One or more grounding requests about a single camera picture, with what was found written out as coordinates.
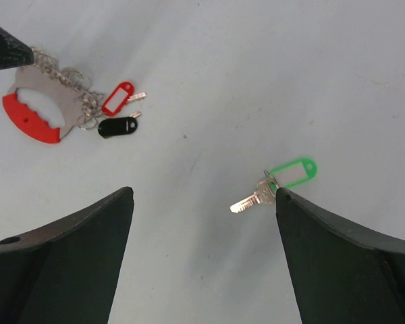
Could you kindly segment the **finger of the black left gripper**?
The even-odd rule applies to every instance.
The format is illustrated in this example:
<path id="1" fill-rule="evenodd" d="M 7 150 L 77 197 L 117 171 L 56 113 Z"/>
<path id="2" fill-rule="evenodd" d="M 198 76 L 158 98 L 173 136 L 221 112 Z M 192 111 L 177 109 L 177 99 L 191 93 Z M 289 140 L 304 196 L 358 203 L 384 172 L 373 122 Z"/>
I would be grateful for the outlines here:
<path id="1" fill-rule="evenodd" d="M 34 63 L 33 50 L 0 27 L 0 70 Z"/>

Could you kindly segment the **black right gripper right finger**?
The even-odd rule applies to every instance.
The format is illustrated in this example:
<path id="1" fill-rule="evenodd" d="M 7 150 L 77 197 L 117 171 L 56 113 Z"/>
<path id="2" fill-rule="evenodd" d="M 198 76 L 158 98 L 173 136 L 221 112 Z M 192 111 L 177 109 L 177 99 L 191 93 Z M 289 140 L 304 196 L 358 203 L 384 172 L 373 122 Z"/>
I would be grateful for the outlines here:
<path id="1" fill-rule="evenodd" d="M 286 188 L 276 217 L 303 323 L 405 323 L 405 240 Z"/>

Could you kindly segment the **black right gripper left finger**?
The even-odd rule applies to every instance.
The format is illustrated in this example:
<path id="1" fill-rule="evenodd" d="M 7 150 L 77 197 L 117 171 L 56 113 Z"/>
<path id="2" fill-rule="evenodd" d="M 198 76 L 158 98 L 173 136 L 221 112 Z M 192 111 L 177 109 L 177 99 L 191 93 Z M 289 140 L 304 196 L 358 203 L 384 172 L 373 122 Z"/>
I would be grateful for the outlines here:
<path id="1" fill-rule="evenodd" d="M 128 242 L 134 193 L 0 241 L 0 323 L 106 323 Z"/>

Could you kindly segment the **key with green tag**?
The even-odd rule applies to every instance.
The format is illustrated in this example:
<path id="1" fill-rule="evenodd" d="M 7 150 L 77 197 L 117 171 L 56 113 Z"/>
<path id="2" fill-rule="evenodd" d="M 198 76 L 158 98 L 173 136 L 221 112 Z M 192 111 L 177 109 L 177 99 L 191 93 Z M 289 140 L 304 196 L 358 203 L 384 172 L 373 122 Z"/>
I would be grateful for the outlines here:
<path id="1" fill-rule="evenodd" d="M 230 206 L 232 213 L 241 213 L 254 205 L 275 205 L 276 192 L 280 188 L 291 188 L 313 179 L 318 171 L 316 162 L 309 157 L 290 161 L 271 171 L 264 171 L 265 177 L 256 185 L 248 197 Z"/>

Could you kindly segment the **red handled metal key holder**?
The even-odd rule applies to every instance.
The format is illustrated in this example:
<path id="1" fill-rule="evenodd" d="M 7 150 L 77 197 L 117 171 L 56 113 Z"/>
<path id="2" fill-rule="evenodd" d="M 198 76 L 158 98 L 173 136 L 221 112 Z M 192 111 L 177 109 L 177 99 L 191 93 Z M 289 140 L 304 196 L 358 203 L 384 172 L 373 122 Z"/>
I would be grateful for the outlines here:
<path id="1" fill-rule="evenodd" d="M 91 90 L 91 79 L 73 67 L 59 66 L 58 59 L 38 47 L 31 48 L 34 62 L 19 67 L 14 83 L 2 98 L 4 111 L 25 135 L 45 144 L 58 144 L 74 127 L 92 129 L 102 115 L 105 95 Z M 20 92 L 32 90 L 48 98 L 60 111 L 63 125 L 54 127 L 28 103 Z"/>

